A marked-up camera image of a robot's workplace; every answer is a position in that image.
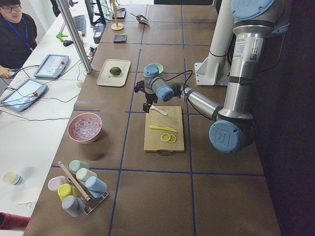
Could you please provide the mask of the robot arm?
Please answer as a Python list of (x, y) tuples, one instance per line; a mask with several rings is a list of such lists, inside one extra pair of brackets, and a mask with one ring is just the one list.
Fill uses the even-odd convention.
[(251, 96), (267, 38), (283, 35), (289, 27), (290, 0), (224, 0), (209, 54), (194, 65), (200, 86), (225, 86), (223, 105), (186, 83), (165, 80), (159, 68), (148, 64), (144, 79), (134, 87), (143, 92), (148, 112), (153, 103), (178, 97), (214, 123), (209, 139), (220, 152), (235, 153), (254, 140)]

